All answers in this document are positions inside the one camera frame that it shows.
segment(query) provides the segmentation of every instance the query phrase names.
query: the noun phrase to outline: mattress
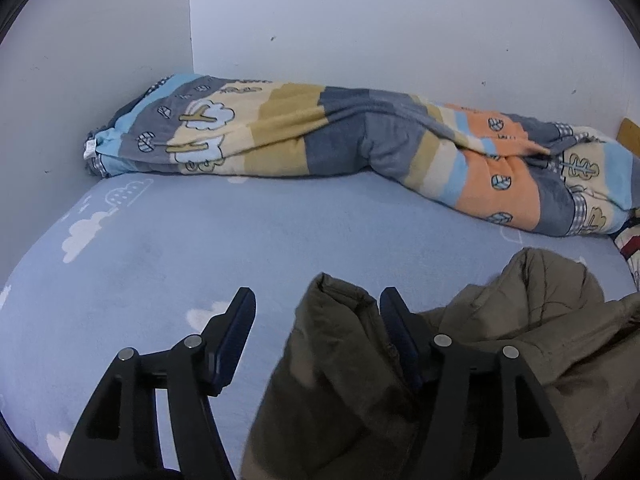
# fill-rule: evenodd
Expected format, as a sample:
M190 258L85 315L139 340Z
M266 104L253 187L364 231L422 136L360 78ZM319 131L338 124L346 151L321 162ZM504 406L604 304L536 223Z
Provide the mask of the mattress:
M0 293L0 410L57 470L119 349L170 348L223 312L240 286L257 315L236 376L211 399L237 471L242 447L308 282L321 271L412 310L484 284L524 246L580 261L607 300L635 291L608 237L551 238L465 216L368 171L266 179L123 174L103 180L20 261ZM166 467L178 469L166 393Z

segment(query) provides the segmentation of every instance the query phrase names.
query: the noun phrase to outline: gray wall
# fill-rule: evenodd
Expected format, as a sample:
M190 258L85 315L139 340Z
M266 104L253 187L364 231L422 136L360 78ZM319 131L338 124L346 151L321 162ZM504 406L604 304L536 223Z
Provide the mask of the gray wall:
M82 141L191 71L189 0L30 0L0 44L0 288L94 183Z

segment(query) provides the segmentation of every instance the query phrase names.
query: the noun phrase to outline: blanket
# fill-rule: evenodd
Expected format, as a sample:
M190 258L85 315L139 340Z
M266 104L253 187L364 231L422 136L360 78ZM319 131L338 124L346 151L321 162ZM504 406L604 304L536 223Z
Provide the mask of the blanket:
M640 205L640 160L586 126L416 95L174 75L91 134L101 176L327 176L367 166L463 213L552 235L611 234Z
M585 480L604 468L640 412L640 293L605 303L580 263L525 249L489 285L469 285L446 307L420 315L433 333L483 351L518 348L544 386ZM471 404L461 450L467 472L475 409ZM241 477L397 478L416 421L376 301L321 274L296 310Z

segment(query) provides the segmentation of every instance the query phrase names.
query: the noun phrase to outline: white tag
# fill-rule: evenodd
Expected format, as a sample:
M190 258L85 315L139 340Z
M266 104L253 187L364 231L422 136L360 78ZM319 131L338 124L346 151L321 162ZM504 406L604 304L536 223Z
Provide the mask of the white tag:
M98 145L98 141L95 139L88 140L84 144L84 153L82 154L82 158L84 160L89 160L95 156L95 147Z

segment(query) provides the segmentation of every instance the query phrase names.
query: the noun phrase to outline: round metal joint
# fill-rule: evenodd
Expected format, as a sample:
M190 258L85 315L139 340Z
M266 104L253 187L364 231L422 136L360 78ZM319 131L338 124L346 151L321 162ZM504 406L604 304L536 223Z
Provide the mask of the round metal joint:
M446 334L438 334L433 338L433 342L438 346L447 347L451 345L451 338Z
M134 354L135 352L133 351L133 348L123 348L118 352L118 359L120 359L121 361L127 361L131 359Z
M520 355L520 352L518 352L518 349L515 346L505 346L502 349L502 353L509 359L515 359Z
M187 348L196 348L196 346L200 346L201 343L202 338L197 334L190 335L184 339L184 345Z

